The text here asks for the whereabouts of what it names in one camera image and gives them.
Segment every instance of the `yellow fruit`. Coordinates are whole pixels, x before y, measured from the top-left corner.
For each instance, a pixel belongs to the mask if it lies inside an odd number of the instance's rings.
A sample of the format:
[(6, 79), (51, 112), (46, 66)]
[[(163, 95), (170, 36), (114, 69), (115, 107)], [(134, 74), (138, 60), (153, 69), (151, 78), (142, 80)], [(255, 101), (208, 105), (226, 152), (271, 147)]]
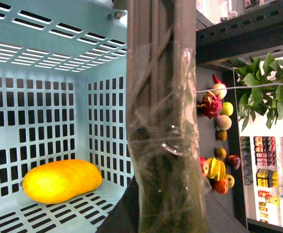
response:
[(209, 165), (207, 177), (210, 179), (213, 179), (219, 173), (219, 170), (220, 170), (219, 160), (215, 158), (210, 158), (210, 159), (207, 159), (207, 163)]
[(225, 159), (227, 157), (227, 151), (223, 147), (216, 149), (216, 156), (220, 159)]
[(219, 173), (214, 177), (215, 181), (221, 181), (225, 177), (225, 172), (226, 172), (225, 164), (222, 161), (219, 161), (219, 163), (220, 163), (220, 170)]
[(24, 192), (34, 201), (56, 204), (100, 186), (99, 170), (84, 160), (51, 162), (29, 171), (23, 181)]
[(230, 102), (224, 102), (220, 115), (231, 116), (233, 114), (233, 105)]
[(226, 130), (219, 130), (218, 131), (218, 135), (217, 135), (217, 139), (219, 141), (226, 141), (227, 140), (227, 137), (228, 137), (228, 133)]
[(235, 184), (234, 177), (232, 175), (230, 175), (230, 174), (225, 174), (225, 177), (228, 178), (229, 188), (233, 188), (233, 186)]

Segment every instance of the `plastic-wrapped pole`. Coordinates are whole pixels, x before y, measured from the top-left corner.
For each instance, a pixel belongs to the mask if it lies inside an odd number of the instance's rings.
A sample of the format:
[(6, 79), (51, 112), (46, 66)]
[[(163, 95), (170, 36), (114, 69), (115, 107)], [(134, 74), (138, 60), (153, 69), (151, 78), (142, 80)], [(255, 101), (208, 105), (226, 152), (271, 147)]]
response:
[(126, 123), (139, 233), (206, 233), (195, 1), (129, 0), (128, 12)]

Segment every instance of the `plastic wrap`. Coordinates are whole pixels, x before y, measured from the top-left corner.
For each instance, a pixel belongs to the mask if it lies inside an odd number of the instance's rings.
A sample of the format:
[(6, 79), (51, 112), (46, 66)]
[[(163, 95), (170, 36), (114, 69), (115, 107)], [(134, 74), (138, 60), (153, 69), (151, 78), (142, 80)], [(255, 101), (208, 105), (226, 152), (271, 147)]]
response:
[(130, 54), (134, 66), (128, 67), (127, 131), (139, 185), (140, 233), (208, 232), (204, 194), (209, 187), (199, 165), (195, 50), (180, 51), (177, 75), (168, 62), (179, 49), (175, 46), (165, 47), (167, 65), (159, 70), (148, 62), (150, 45)]

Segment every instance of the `kiwi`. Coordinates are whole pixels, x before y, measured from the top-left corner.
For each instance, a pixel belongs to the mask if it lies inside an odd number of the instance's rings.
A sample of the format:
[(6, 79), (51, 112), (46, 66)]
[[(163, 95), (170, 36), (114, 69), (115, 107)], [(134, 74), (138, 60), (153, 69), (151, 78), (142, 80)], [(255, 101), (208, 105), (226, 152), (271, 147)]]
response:
[(220, 159), (225, 159), (227, 157), (227, 151), (223, 147), (216, 149), (216, 156)]
[(217, 135), (217, 139), (219, 141), (226, 141), (227, 140), (227, 137), (228, 137), (228, 133), (226, 130), (219, 130), (218, 131), (218, 135)]

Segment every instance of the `orange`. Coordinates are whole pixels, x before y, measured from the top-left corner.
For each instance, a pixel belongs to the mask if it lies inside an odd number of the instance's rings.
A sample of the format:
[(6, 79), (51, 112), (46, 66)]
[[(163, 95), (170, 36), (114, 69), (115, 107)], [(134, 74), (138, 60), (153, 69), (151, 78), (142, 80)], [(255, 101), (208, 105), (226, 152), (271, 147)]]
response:
[(215, 158), (207, 159), (209, 170), (207, 177), (213, 179), (220, 172), (220, 162)]
[(34, 201), (56, 204), (100, 186), (99, 170), (84, 160), (51, 162), (35, 167), (23, 180), (24, 192)]
[(225, 164), (221, 160), (218, 160), (220, 162), (220, 170), (219, 173), (214, 177), (215, 181), (221, 181), (225, 177)]

